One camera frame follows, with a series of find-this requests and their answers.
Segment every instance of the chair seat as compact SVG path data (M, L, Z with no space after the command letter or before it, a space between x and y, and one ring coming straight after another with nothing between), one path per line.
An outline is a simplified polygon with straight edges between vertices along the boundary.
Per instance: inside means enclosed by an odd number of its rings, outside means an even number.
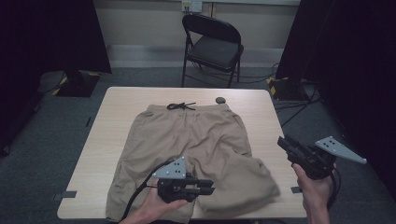
M228 72L238 60L238 44L202 36L190 49L187 59L203 65L216 66L218 69Z

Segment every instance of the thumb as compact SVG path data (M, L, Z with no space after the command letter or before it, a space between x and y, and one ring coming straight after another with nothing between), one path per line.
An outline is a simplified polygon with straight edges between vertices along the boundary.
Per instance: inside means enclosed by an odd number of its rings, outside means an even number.
M177 210L180 207L186 205L187 203L188 202L186 200L176 200L176 201L169 203L169 207L171 207L172 210Z

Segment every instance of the metal bracket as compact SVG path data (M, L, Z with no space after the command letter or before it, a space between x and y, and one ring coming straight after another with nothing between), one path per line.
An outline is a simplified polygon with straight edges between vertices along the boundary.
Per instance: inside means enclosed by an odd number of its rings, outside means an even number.
M152 174L154 178L163 179L184 179L186 178L186 162L184 157L180 157L172 161L168 165L159 169L156 173Z
M315 143L315 146L333 154L334 156L341 157L350 161L356 161L366 164L367 160L360 157L358 154L351 151L349 148L333 139L332 136L323 138Z

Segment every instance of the pant leg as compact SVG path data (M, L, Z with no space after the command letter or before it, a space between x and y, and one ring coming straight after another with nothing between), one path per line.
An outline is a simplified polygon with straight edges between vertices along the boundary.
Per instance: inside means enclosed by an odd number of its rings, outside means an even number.
M176 114L150 108L136 117L107 194L106 217L109 220L120 221L130 197L155 166L179 156L184 133L181 130L181 119ZM130 212L141 205L148 191L145 189L139 194ZM162 219L187 223L193 205L194 203L189 203L164 215Z
M255 211L279 195L268 169L251 156L241 118L228 106L199 113L190 127L185 154L194 174L213 180L216 188L211 196L197 199L205 212L234 217Z

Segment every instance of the wrist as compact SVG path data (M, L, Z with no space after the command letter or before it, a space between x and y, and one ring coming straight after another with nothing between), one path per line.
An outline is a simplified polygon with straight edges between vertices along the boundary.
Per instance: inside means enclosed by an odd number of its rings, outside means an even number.
M329 211L327 207L310 210L308 215L309 224L330 224Z
M137 209L132 212L127 218L125 218L120 224L147 224L150 223L149 215L144 213L141 209Z

